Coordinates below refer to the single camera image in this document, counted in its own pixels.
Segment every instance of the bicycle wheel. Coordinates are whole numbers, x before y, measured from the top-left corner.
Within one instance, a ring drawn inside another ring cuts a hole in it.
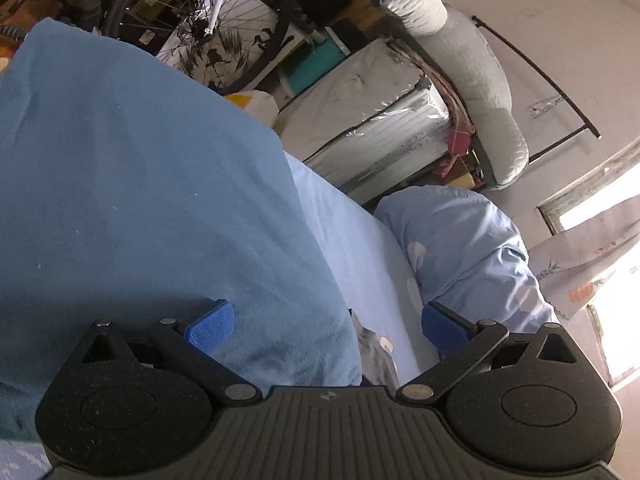
[[[224,0],[212,36],[203,14],[202,0],[114,0],[102,33],[224,95],[242,90],[278,55],[291,0]]]

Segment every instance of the window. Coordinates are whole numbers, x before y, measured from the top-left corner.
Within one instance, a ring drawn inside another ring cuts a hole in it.
[[[556,233],[637,195],[640,141],[540,210]],[[640,245],[625,254],[618,266],[627,272],[617,272],[587,307],[614,390],[640,376]]]

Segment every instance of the white curtain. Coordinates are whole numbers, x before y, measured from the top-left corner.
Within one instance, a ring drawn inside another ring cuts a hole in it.
[[[598,290],[640,264],[640,196],[536,245],[529,267],[558,316],[573,317]],[[640,289],[640,272],[638,273]]]

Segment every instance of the blue gripper pad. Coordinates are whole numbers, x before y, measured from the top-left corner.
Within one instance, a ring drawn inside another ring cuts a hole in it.
[[[207,355],[234,331],[234,308],[227,300],[217,300],[213,309],[184,331],[184,338]]]
[[[440,358],[451,355],[469,342],[475,325],[440,304],[422,308],[422,334],[436,347]]]

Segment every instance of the black metal rod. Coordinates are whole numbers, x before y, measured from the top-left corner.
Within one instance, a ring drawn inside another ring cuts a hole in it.
[[[477,16],[472,16],[471,19],[474,20],[474,22],[476,23],[476,27],[484,27],[486,30],[488,30],[490,33],[492,33],[496,38],[498,38],[501,42],[503,42],[506,46],[508,46],[511,50],[513,50],[516,54],[518,54],[518,56],[520,56],[524,61],[526,61],[527,64],[530,67],[532,67],[533,70],[535,70],[536,72],[538,72],[538,74],[540,74],[540,77],[542,77],[547,83],[549,83],[556,90],[556,92],[558,92],[562,96],[562,98],[574,110],[574,112],[576,114],[578,114],[578,116],[584,121],[585,128],[577,130],[578,133],[583,132],[584,130],[588,129],[588,130],[591,131],[591,133],[593,134],[593,136],[596,139],[601,139],[602,138],[602,135],[600,134],[598,129],[589,120],[589,118],[584,113],[582,113],[582,110],[580,110],[580,108],[578,108],[578,106],[564,92],[564,90],[562,90],[556,84],[556,82],[553,79],[551,79],[538,65],[536,65],[531,59],[529,59],[529,57],[523,51],[521,51],[517,46],[515,46],[513,43],[511,43],[511,41],[507,40],[499,32],[497,32],[497,31],[493,30],[491,27],[489,27],[489,25],[487,25],[485,22],[483,22]],[[565,137],[565,139],[570,139],[574,135],[577,135],[576,132],[573,132],[572,134],[568,135],[567,137]]]
[[[552,145],[547,146],[544,150],[541,150],[540,152],[537,152],[533,155],[531,155],[529,157],[529,164],[533,164],[534,162],[536,162],[541,156],[546,155],[548,152],[550,152],[551,150],[556,149],[558,146],[560,146],[561,144],[564,144],[565,142],[567,142],[570,139],[573,139],[576,135],[581,134],[584,130],[587,130],[589,127],[584,124],[583,126],[581,126],[580,128],[578,128],[577,130],[572,131],[569,135],[563,137],[560,140],[556,140],[556,142],[554,142]]]

